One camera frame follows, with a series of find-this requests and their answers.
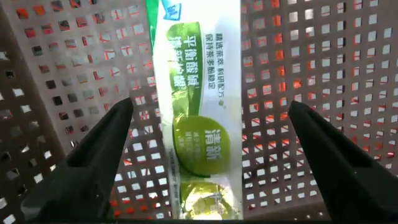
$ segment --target square hole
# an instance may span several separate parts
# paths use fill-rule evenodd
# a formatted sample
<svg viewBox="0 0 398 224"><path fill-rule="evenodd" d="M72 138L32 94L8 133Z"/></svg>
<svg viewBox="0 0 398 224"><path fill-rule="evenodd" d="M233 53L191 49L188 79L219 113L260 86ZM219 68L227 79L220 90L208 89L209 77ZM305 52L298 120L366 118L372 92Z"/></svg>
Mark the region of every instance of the square hole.
<svg viewBox="0 0 398 224"><path fill-rule="evenodd" d="M292 57L300 56L300 47L292 47Z"/></svg>
<svg viewBox="0 0 398 224"><path fill-rule="evenodd" d="M102 12L97 12L93 15L93 19L96 24L102 24L105 22L105 15Z"/></svg>
<svg viewBox="0 0 398 224"><path fill-rule="evenodd" d="M379 5L379 0L370 0L369 7L374 7Z"/></svg>
<svg viewBox="0 0 398 224"><path fill-rule="evenodd" d="M43 50L41 46L32 47L33 55L40 56L43 55Z"/></svg>
<svg viewBox="0 0 398 224"><path fill-rule="evenodd" d="M77 102L77 96L74 93L68 94L68 100L71 103Z"/></svg>
<svg viewBox="0 0 398 224"><path fill-rule="evenodd" d="M79 118L81 116L84 116L83 111L81 109L76 109L73 110L73 114L75 115L75 117Z"/></svg>
<svg viewBox="0 0 398 224"><path fill-rule="evenodd" d="M94 98L94 92L93 90L84 90L83 91L83 97L85 100L90 100Z"/></svg>
<svg viewBox="0 0 398 224"><path fill-rule="evenodd" d="M60 12L63 10L62 2L61 1L52 1L51 2L51 7L54 10L54 12Z"/></svg>
<svg viewBox="0 0 398 224"><path fill-rule="evenodd" d="M32 111L29 105L21 106L21 109L22 109L22 112L24 112L24 113L28 113L28 112Z"/></svg>
<svg viewBox="0 0 398 224"><path fill-rule="evenodd" d="M276 34L276 35L274 36L274 41L275 41L275 44L280 44L280 43L282 43L282 42L283 42L282 34Z"/></svg>
<svg viewBox="0 0 398 224"><path fill-rule="evenodd" d="M298 40L298 39L299 39L299 30L291 30L290 40Z"/></svg>
<svg viewBox="0 0 398 224"><path fill-rule="evenodd" d="M86 74L77 75L77 80L80 84L86 83L88 81Z"/></svg>
<svg viewBox="0 0 398 224"><path fill-rule="evenodd" d="M52 98L52 101L54 102L55 106L62 105L62 99L61 96L55 96Z"/></svg>
<svg viewBox="0 0 398 224"><path fill-rule="evenodd" d="M59 115L61 121L69 119L68 113L66 113L66 112L61 112L58 115Z"/></svg>
<svg viewBox="0 0 398 224"><path fill-rule="evenodd" d="M345 30L346 29L346 21L339 21L337 22L337 31Z"/></svg>
<svg viewBox="0 0 398 224"><path fill-rule="evenodd" d="M305 28L305 35L307 37L313 37L315 35L315 30L313 27L307 27Z"/></svg>
<svg viewBox="0 0 398 224"><path fill-rule="evenodd" d="M345 2L339 2L337 4L337 13L344 13L346 11L346 3Z"/></svg>
<svg viewBox="0 0 398 224"><path fill-rule="evenodd" d="M144 26L142 24L134 25L132 29L136 35L144 34Z"/></svg>
<svg viewBox="0 0 398 224"><path fill-rule="evenodd" d="M76 48L76 42L73 39L65 40L65 45L67 46L67 49L75 49Z"/></svg>
<svg viewBox="0 0 398 224"><path fill-rule="evenodd" d="M297 12L289 13L289 22L297 22L297 21L299 21Z"/></svg>
<svg viewBox="0 0 398 224"><path fill-rule="evenodd" d="M314 54L315 53L315 44L308 44L308 53L309 54Z"/></svg>
<svg viewBox="0 0 398 224"><path fill-rule="evenodd" d="M257 43L258 43L259 47L266 46L267 45L267 37L266 36L258 37Z"/></svg>
<svg viewBox="0 0 398 224"><path fill-rule="evenodd" d="M33 10L35 11L37 16L43 16L45 14L45 9L43 5L33 6Z"/></svg>
<svg viewBox="0 0 398 224"><path fill-rule="evenodd" d="M89 111L90 115L94 115L94 114L98 114L99 113L98 108L96 106L89 107L88 111Z"/></svg>
<svg viewBox="0 0 398 224"><path fill-rule="evenodd" d="M6 78L14 78L15 77L14 72L12 70L6 70L4 72L4 74L6 75Z"/></svg>
<svg viewBox="0 0 398 224"><path fill-rule="evenodd" d="M337 48L342 48L345 47L345 38L344 37L340 37L337 39Z"/></svg>
<svg viewBox="0 0 398 224"><path fill-rule="evenodd" d="M47 86L47 88L48 88L49 90L52 90L52 89L55 89L55 88L56 88L54 80L46 81L46 82L45 82L45 85Z"/></svg>
<svg viewBox="0 0 398 224"><path fill-rule="evenodd" d="M253 22L253 27L255 29L264 29L266 28L266 20L264 18L255 19Z"/></svg>
<svg viewBox="0 0 398 224"><path fill-rule="evenodd" d="M12 91L14 92L15 97L25 95L21 89L12 89Z"/></svg>
<svg viewBox="0 0 398 224"><path fill-rule="evenodd" d="M373 14L369 16L369 25L377 23L377 14Z"/></svg>
<svg viewBox="0 0 398 224"><path fill-rule="evenodd" d="M354 27L360 27L362 25L362 18L355 18Z"/></svg>
<svg viewBox="0 0 398 224"><path fill-rule="evenodd" d="M76 18L77 27L82 28L88 25L87 19L85 16L80 16Z"/></svg>
<svg viewBox="0 0 398 224"><path fill-rule="evenodd" d="M68 31L68 30L70 30L69 22L66 21L66 20L58 22L58 26L60 28L60 31Z"/></svg>
<svg viewBox="0 0 398 224"><path fill-rule="evenodd" d="M389 60L385 60L385 61L381 62L381 68L386 69L386 68L389 67L389 64L390 64L390 61Z"/></svg>
<svg viewBox="0 0 398 224"><path fill-rule="evenodd" d="M36 36L36 32L33 28L26 28L25 29L25 35L27 38L32 38Z"/></svg>
<svg viewBox="0 0 398 224"><path fill-rule="evenodd" d="M300 72L300 64L299 63L295 63L295 64L292 65L292 72L293 73Z"/></svg>
<svg viewBox="0 0 398 224"><path fill-rule="evenodd" d="M28 15L26 9L24 9L24 8L17 9L17 15L18 15L19 19L28 19L29 18L29 15Z"/></svg>
<svg viewBox="0 0 398 224"><path fill-rule="evenodd" d="M52 34L53 30L51 24L44 24L41 26L43 34Z"/></svg>
<svg viewBox="0 0 398 224"><path fill-rule="evenodd" d="M330 33L330 24L322 25L322 34Z"/></svg>
<svg viewBox="0 0 398 224"><path fill-rule="evenodd" d="M322 51L330 50L330 41L326 40L322 42Z"/></svg>
<svg viewBox="0 0 398 224"><path fill-rule="evenodd" d="M368 41L372 42L376 40L376 31L371 31L368 34Z"/></svg>
<svg viewBox="0 0 398 224"><path fill-rule="evenodd" d="M384 29L384 38L390 38L392 35L392 28Z"/></svg>
<svg viewBox="0 0 398 224"><path fill-rule="evenodd" d="M322 67L329 67L329 66L330 66L330 58L323 58Z"/></svg>
<svg viewBox="0 0 398 224"><path fill-rule="evenodd" d="M329 16L330 15L330 6L322 6L321 7L321 16Z"/></svg>
<svg viewBox="0 0 398 224"><path fill-rule="evenodd" d="M383 50L382 50L382 54L389 54L391 50L391 45L384 45L383 46Z"/></svg>
<svg viewBox="0 0 398 224"><path fill-rule="evenodd" d="M306 20L313 19L313 9L306 9L304 13Z"/></svg>
<svg viewBox="0 0 398 224"><path fill-rule="evenodd" d="M129 12L129 15L132 16L136 16L139 15L139 8L138 5L133 5L133 6L129 6L127 7L127 10Z"/></svg>
<svg viewBox="0 0 398 224"><path fill-rule="evenodd" d="M79 8L81 6L80 0L69 0L69 3L70 3L70 7L72 9L76 9L76 8Z"/></svg>
<svg viewBox="0 0 398 224"><path fill-rule="evenodd" d="M50 49L51 52L57 51L58 50L58 44L57 43L49 44L49 49Z"/></svg>

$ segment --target brown plastic crate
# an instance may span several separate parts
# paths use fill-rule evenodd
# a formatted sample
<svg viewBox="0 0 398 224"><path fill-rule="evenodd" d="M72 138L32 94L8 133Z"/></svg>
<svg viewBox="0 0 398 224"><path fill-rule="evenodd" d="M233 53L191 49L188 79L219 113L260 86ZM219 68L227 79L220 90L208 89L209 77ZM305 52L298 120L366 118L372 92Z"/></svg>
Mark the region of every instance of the brown plastic crate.
<svg viewBox="0 0 398 224"><path fill-rule="evenodd" d="M315 108L397 174L398 53L393 43L397 4L242 0L245 219L329 219L287 117L292 100ZM45 109L38 109L38 116L48 126L40 127L49 141L57 145L59 140L65 154L72 149L71 142L79 141L105 114L107 103L111 106L130 91L135 112L111 204L120 218L171 218L144 1L3 0L1 6L2 16L7 17L3 23L12 27L12 32L2 35L8 36L9 46L20 49L12 52L17 56L11 61L24 66L13 68L23 69L25 75L15 82L27 83L26 92L32 89L30 104L40 108L43 102ZM30 29L35 37L27 38ZM104 72L113 68L118 68L113 70L116 75ZM52 80L55 88L46 83ZM126 81L132 81L128 90ZM114 85L124 91L118 93ZM108 87L108 92L100 92L101 87ZM93 91L92 99L90 92L83 94L86 90ZM62 105L54 105L55 96ZM68 119L61 119L63 113ZM65 133L65 128L70 133L69 126L73 134ZM0 208L0 218L10 213L21 217L17 200L11 200L13 207Z"/></svg>

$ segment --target snack package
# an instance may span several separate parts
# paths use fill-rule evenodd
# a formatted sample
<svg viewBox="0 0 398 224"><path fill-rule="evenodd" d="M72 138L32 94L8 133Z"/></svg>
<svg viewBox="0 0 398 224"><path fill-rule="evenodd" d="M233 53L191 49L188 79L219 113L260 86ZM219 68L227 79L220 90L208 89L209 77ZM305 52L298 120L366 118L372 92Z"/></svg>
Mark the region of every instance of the snack package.
<svg viewBox="0 0 398 224"><path fill-rule="evenodd" d="M146 0L173 218L242 219L238 0Z"/></svg>

